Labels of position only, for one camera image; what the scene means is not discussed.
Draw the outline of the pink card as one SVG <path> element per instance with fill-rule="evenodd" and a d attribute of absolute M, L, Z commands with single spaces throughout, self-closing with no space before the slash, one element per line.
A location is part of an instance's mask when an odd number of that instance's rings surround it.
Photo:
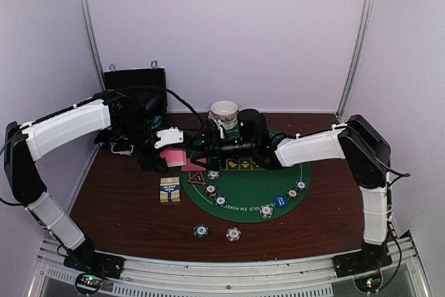
<path fill-rule="evenodd" d="M 182 172 L 199 172 L 205 170 L 205 167 L 192 163 L 190 158 L 187 158 L 185 164 L 181 167 Z"/>

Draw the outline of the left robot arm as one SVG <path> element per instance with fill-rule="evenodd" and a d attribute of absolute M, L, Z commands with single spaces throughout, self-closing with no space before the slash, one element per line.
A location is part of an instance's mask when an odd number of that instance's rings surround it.
<path fill-rule="evenodd" d="M 153 98 L 164 92 L 155 86 L 105 90 L 32 122 L 11 122 L 6 127 L 1 152 L 15 205 L 24 207 L 51 232 L 85 272 L 93 272 L 100 265 L 94 243 L 49 194 L 35 163 L 82 136 L 108 129 L 136 146 L 144 169 L 165 172 L 168 165 L 161 157 L 162 150 L 181 147 L 187 134 L 176 127 L 154 131 L 149 120 L 156 106 L 146 100 L 136 103 L 132 97 L 134 93 L 146 93 Z"/>

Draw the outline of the pink playing card deck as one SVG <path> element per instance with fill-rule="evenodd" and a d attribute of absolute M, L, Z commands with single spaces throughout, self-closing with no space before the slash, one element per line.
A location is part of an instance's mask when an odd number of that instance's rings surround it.
<path fill-rule="evenodd" d="M 183 149 L 168 148 L 162 151 L 160 156 L 165 159 L 169 168 L 180 167 L 186 163 L 186 152 Z"/>

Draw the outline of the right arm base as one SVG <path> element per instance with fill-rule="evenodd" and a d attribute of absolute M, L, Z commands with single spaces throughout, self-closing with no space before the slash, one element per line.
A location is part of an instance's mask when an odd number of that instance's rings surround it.
<path fill-rule="evenodd" d="M 382 268 L 393 263 L 390 255 L 366 258 L 362 250 L 336 255 L 332 262 L 338 278 L 351 276 L 360 292 L 370 294 L 383 287 Z"/>

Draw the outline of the blue round dealer button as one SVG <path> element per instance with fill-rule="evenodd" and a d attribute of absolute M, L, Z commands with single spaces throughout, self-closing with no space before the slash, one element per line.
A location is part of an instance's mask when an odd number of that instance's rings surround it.
<path fill-rule="evenodd" d="M 289 199 L 283 195 L 275 196 L 273 202 L 274 205 L 280 209 L 285 208 L 289 205 Z"/>

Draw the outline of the dark blue chip stack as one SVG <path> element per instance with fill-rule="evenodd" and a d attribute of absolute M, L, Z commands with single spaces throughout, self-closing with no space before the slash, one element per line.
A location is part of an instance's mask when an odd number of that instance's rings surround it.
<path fill-rule="evenodd" d="M 209 227 L 203 224 L 196 225 L 193 228 L 193 234 L 197 238 L 204 238 L 209 234 Z"/>

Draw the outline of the black red triangle all-in marker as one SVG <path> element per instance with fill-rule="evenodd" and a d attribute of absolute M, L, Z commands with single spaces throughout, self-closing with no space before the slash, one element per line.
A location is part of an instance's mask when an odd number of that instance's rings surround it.
<path fill-rule="evenodd" d="M 198 171 L 192 177 L 190 177 L 188 180 L 188 183 L 196 184 L 196 185 L 206 185 L 207 184 L 202 171 Z"/>

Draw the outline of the brown chips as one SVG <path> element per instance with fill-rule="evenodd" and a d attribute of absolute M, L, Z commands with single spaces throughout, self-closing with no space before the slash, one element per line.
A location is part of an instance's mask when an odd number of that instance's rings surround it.
<path fill-rule="evenodd" d="M 208 198 L 216 198 L 218 196 L 218 188 L 213 184 L 206 185 L 204 192 Z"/>
<path fill-rule="evenodd" d="M 287 196 L 287 198 L 290 199 L 290 200 L 295 200 L 295 199 L 298 198 L 299 193 L 298 193 L 295 189 L 289 189 L 289 190 L 286 192 L 286 196 Z"/>

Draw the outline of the light blue chip stack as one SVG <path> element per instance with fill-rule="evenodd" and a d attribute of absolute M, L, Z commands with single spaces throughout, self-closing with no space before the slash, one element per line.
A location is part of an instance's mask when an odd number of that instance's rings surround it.
<path fill-rule="evenodd" d="M 228 241 L 234 242 L 241 238 L 241 231 L 237 227 L 231 227 L 226 232 L 226 238 Z"/>

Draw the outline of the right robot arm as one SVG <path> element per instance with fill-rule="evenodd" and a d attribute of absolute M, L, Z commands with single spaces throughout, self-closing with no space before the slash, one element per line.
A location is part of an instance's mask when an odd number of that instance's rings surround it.
<path fill-rule="evenodd" d="M 199 152 L 204 167 L 220 170 L 226 159 L 250 156 L 266 170 L 281 170 L 300 163 L 344 159 L 358 185 L 363 202 L 364 234 L 357 265 L 371 270 L 384 257 L 391 218 L 391 186 L 406 175 L 391 168 L 388 142 L 361 115 L 328 130 L 301 136 L 270 134 L 263 113 L 244 109 L 238 113 L 238 136 L 231 137 L 216 124 L 203 122 L 200 132 L 187 135 L 186 148 Z"/>

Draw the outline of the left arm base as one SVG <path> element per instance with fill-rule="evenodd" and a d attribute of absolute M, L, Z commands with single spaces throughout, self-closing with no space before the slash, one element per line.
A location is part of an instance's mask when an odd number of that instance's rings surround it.
<path fill-rule="evenodd" d="M 74 287 L 84 296 L 97 293 L 110 279 L 119 279 L 124 268 L 124 258 L 104 253 L 95 253 L 95 264 L 84 265 L 71 255 L 66 255 L 63 265 L 79 271 Z"/>

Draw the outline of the dark chips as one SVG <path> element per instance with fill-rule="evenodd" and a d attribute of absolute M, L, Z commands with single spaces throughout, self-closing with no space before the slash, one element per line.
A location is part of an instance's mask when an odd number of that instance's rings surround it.
<path fill-rule="evenodd" d="M 295 183 L 295 187 L 299 190 L 299 191 L 303 191 L 307 188 L 307 185 L 305 182 L 303 181 L 298 181 Z"/>
<path fill-rule="evenodd" d="M 225 207 L 228 204 L 228 199 L 223 195 L 219 195 L 215 198 L 214 203 L 217 207 Z"/>

